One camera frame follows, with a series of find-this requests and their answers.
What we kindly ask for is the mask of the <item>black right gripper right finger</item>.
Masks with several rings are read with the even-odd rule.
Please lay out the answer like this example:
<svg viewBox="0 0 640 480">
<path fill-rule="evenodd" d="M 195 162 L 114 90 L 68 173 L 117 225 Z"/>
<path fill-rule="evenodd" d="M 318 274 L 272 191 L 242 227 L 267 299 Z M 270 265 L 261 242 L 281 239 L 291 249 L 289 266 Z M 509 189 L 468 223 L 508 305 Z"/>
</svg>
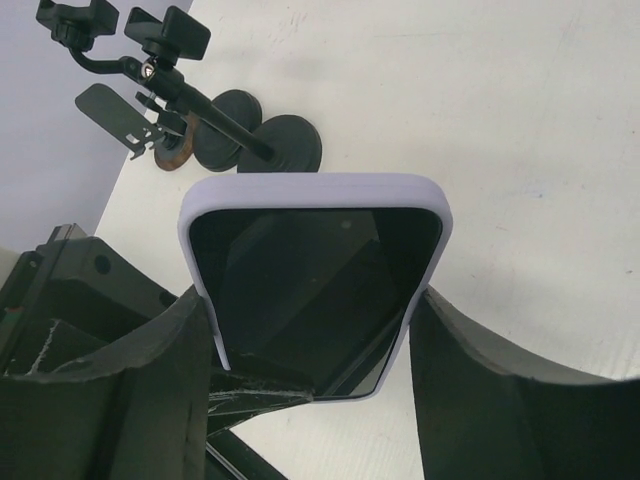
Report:
<svg viewBox="0 0 640 480">
<path fill-rule="evenodd" d="M 638 478 L 638 379 L 537 355 L 434 288 L 420 297 L 409 344 L 425 478 Z"/>
</svg>

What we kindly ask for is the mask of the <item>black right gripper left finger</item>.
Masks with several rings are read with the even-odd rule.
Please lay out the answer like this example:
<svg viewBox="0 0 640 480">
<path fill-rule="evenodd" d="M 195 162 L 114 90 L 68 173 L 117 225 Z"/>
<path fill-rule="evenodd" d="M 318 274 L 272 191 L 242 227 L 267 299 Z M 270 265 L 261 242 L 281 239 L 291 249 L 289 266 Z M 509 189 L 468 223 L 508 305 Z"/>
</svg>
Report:
<svg viewBox="0 0 640 480">
<path fill-rule="evenodd" d="M 90 355 L 2 377 L 2 478 L 204 478 L 212 347 L 190 288 Z"/>
</svg>

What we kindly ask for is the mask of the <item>lilac case smartphone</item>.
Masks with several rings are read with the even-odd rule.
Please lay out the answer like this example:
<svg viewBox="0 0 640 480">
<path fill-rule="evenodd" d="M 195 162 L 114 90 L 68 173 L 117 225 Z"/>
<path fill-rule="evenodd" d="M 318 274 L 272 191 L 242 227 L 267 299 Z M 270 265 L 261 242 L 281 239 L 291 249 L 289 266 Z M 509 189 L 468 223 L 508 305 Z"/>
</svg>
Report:
<svg viewBox="0 0 640 480">
<path fill-rule="evenodd" d="M 416 174 L 242 173 L 195 183 L 177 230 L 221 367 L 328 403 L 381 389 L 453 216 Z"/>
</svg>

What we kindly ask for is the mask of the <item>wooden base phone stand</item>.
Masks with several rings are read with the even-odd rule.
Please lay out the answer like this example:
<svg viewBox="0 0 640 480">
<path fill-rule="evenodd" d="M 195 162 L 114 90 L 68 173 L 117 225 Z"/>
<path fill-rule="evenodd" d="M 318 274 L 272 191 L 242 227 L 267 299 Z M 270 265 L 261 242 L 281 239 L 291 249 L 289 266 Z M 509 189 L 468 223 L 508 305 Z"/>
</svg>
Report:
<svg viewBox="0 0 640 480">
<path fill-rule="evenodd" d="M 96 83 L 75 99 L 75 106 L 132 154 L 131 160 L 153 152 L 156 165 L 164 171 L 182 167 L 193 155 L 196 121 L 164 110 L 154 100 L 138 93 L 157 114 L 151 122 L 111 87 Z"/>
</svg>

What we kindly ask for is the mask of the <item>black round base phone stand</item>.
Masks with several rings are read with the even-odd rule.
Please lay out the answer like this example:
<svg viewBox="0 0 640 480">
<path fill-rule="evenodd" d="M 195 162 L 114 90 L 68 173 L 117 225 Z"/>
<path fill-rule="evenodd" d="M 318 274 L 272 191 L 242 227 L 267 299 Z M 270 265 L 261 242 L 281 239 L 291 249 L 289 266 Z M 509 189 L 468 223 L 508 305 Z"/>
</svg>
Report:
<svg viewBox="0 0 640 480">
<path fill-rule="evenodd" d="M 129 140 L 125 134 L 118 139 L 135 155 L 141 155 L 148 142 L 161 144 L 166 151 L 178 145 L 195 144 L 196 120 L 214 132 L 213 157 L 202 164 L 212 171 L 232 168 L 242 151 L 269 161 L 273 149 L 255 134 L 261 122 L 259 102 L 250 94 L 232 90 L 210 100 L 189 85 L 177 70 L 180 59 L 203 59 L 211 32 L 176 6 L 170 6 L 163 19 L 134 7 L 127 19 L 124 34 L 138 43 L 147 54 L 146 61 L 123 56 L 117 60 L 94 60 L 88 57 L 96 38 L 115 34 L 118 10 L 107 1 L 92 1 L 84 7 L 42 1 L 36 12 L 37 21 L 51 33 L 53 41 L 64 46 L 75 62 L 97 75 L 123 75 L 147 89 L 137 100 L 158 115 L 154 124 L 141 121 L 131 114 L 117 114 L 111 109 L 101 126 L 114 132 L 127 125 L 146 132 L 144 139 Z"/>
</svg>

